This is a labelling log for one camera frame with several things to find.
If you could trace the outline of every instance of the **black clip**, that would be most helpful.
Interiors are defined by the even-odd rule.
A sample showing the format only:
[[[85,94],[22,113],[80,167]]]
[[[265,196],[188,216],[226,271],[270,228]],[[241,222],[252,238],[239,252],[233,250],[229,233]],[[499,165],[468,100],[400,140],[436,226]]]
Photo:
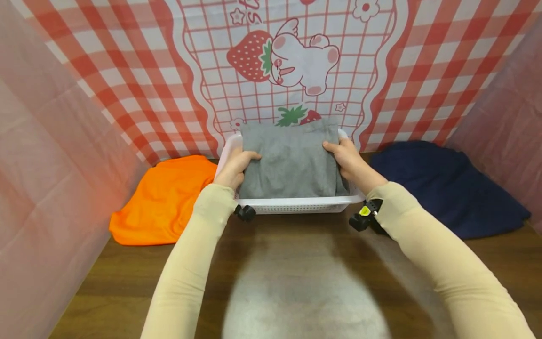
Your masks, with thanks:
[[[371,228],[376,234],[389,236],[375,218],[375,215],[378,214],[381,206],[382,199],[366,201],[365,205],[358,213],[352,214],[348,220],[348,224],[358,232]]]
[[[256,210],[252,208],[252,206],[246,205],[245,207],[241,207],[241,205],[237,205],[234,214],[237,215],[239,219],[245,222],[249,222],[254,219],[254,216],[256,215]]]

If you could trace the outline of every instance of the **hand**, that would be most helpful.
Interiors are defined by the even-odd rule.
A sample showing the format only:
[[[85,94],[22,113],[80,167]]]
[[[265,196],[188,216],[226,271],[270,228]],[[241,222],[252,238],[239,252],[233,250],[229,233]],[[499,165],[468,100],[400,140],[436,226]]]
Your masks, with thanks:
[[[262,158],[256,152],[245,151],[241,147],[234,149],[224,168],[220,171],[215,179],[215,183],[229,187],[234,191],[244,180],[244,170],[247,168],[251,160],[260,160]]]
[[[338,145],[324,142],[323,146],[326,151],[333,153],[344,179],[354,181],[360,169],[367,166],[350,139],[340,138]]]
[[[363,194],[367,195],[375,187],[388,182],[362,159],[350,139],[341,138],[338,145],[324,142],[322,146],[326,151],[333,153],[343,178],[352,181]]]

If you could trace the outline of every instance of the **beige sleeve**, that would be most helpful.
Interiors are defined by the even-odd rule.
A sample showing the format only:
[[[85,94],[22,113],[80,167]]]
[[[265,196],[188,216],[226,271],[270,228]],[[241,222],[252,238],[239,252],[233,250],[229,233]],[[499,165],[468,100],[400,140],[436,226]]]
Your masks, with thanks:
[[[430,277],[461,339],[534,338],[518,305],[493,273],[454,233],[397,183],[375,188],[377,220],[403,253]]]
[[[237,206],[233,198],[233,190],[216,184],[200,193],[158,280],[141,338],[194,338],[211,259]]]

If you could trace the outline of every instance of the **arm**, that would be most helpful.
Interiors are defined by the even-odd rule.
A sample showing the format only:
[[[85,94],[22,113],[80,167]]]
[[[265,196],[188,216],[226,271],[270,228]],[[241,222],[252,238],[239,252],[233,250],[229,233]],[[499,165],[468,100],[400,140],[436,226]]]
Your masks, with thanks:
[[[377,220],[403,253],[431,279],[461,339],[534,338],[518,305],[493,273],[404,187],[388,182],[349,140],[324,144],[367,199],[382,199]]]
[[[237,207],[234,190],[255,152],[236,150],[215,179],[200,193],[183,234],[164,266],[143,327],[144,339],[191,339],[216,244]]]

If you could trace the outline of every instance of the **red gingham backdrop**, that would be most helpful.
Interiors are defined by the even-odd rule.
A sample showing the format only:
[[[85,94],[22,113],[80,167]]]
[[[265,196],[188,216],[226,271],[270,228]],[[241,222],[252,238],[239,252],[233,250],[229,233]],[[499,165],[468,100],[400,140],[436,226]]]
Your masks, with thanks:
[[[311,112],[337,117],[363,150],[396,140],[442,143],[542,10],[539,0],[12,3],[152,164],[217,156],[241,124],[295,125],[314,119]],[[251,33],[274,43],[288,25],[314,59],[339,51],[338,60],[328,53],[329,70],[301,77],[314,75],[319,86],[279,86],[274,73],[247,79],[257,75],[230,62]],[[299,119],[284,120],[296,107]]]

